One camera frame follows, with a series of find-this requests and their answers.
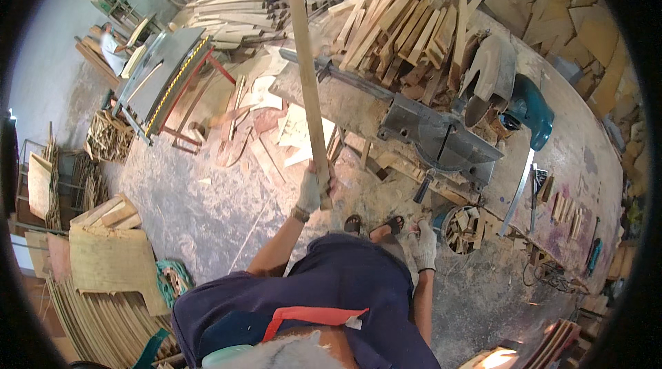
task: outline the navy blue shirt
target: navy blue shirt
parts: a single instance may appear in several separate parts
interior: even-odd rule
[[[279,307],[368,307],[360,330],[342,327],[360,368],[439,368],[409,322],[413,289],[407,266],[384,249],[351,235],[329,234],[309,244],[308,254],[287,277],[233,272],[187,292],[175,302],[172,325],[187,364],[194,368],[208,353],[201,350],[201,340],[213,324],[213,333],[227,332],[212,335],[225,339],[219,340],[219,348],[232,346],[227,339],[240,338],[232,333],[237,319],[228,317],[255,315],[256,321],[268,323]],[[310,323],[285,321],[279,331],[305,325]]]

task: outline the gloved hand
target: gloved hand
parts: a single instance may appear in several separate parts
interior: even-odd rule
[[[437,257],[437,234],[434,233],[426,218],[418,219],[409,227],[409,247],[414,256],[418,272],[429,268],[437,271],[434,259]]]
[[[335,194],[335,170],[333,165],[329,164],[329,196]],[[301,181],[301,188],[299,189],[299,200],[297,201],[297,208],[302,210],[307,214],[312,214],[320,207],[320,186],[317,179],[317,174],[315,174],[315,164],[311,160],[306,168],[306,172],[303,174],[303,180]]]

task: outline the worker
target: worker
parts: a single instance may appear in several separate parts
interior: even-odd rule
[[[336,179],[329,168],[333,196]],[[359,238],[360,217],[349,217],[347,232],[312,241],[283,277],[319,207],[310,163],[290,216],[248,268],[175,302],[172,325],[190,368],[439,368],[430,349],[437,249],[429,219],[415,221],[407,236],[418,269],[416,290],[395,238],[401,216],[371,231],[369,241]]]
[[[124,65],[128,61],[127,45],[120,46],[115,40],[115,30],[110,21],[105,23],[102,28],[103,33],[99,40],[101,52],[108,62],[108,65],[112,68],[112,72],[115,73],[116,76],[119,76],[124,69]]]

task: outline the black flip-flop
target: black flip-flop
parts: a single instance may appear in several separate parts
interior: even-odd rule
[[[380,225],[379,227],[376,227],[375,229],[380,228],[383,225],[388,225],[391,228],[391,234],[398,235],[398,234],[400,234],[400,231],[402,230],[402,227],[404,226],[404,217],[403,216],[392,217],[392,218],[388,219],[384,224]]]
[[[361,232],[361,216],[353,214],[352,216],[347,217],[343,230],[345,230],[345,232],[356,233],[356,235],[359,235]]]

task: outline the foot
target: foot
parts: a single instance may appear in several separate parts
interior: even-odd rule
[[[400,230],[402,230],[402,226],[404,226],[404,218],[402,218],[402,216],[395,216],[386,221],[384,225],[380,225],[373,231],[370,231],[368,237],[370,238],[370,241],[377,243],[381,241],[386,234],[398,235]]]
[[[358,214],[349,216],[345,220],[345,226],[343,228],[345,232],[349,232],[352,235],[359,236],[361,231],[361,217]]]

